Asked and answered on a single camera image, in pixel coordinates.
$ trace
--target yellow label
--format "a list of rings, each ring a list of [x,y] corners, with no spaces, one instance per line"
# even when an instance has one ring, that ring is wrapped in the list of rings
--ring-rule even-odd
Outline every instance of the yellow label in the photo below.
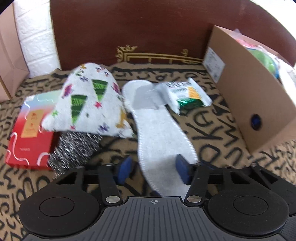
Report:
[[[20,136],[21,138],[37,137],[43,113],[43,110],[35,110],[27,115],[27,120]]]
[[[200,95],[197,93],[197,91],[193,87],[188,87],[188,93],[189,93],[189,98],[191,99],[201,99]]]

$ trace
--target white brick wall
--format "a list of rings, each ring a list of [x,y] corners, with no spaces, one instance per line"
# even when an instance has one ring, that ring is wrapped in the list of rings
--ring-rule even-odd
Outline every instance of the white brick wall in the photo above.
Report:
[[[60,68],[49,0],[15,0],[15,20],[30,77]]]
[[[296,38],[296,3],[293,0],[251,1],[270,12]],[[30,77],[60,68],[49,0],[15,0],[14,6],[17,30]]]

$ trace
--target brown cardboard box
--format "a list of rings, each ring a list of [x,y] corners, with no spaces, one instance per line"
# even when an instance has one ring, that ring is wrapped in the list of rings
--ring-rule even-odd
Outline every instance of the brown cardboard box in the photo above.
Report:
[[[204,65],[228,103],[250,153],[296,138],[296,107],[292,100],[280,82],[230,33],[232,31],[228,29],[214,26],[208,47],[218,57],[208,54]],[[253,39],[243,36],[243,40],[261,45],[284,60],[278,53]],[[209,69],[206,64],[209,58],[216,58],[214,63],[217,66],[211,65]],[[259,130],[251,126],[254,114],[261,118]]]

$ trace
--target red gift box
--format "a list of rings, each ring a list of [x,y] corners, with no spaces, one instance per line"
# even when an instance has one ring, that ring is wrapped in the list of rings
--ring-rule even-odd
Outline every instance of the red gift box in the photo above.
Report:
[[[45,131],[41,122],[54,109],[60,92],[51,91],[26,98],[10,135],[6,164],[51,169],[47,161],[58,142],[58,133]]]

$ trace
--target barcode label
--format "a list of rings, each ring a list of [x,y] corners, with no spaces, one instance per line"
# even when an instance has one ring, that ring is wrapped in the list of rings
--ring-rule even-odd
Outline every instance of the barcode label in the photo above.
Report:
[[[207,49],[203,65],[207,69],[214,82],[217,83],[225,67],[225,63],[211,47],[208,47]]]

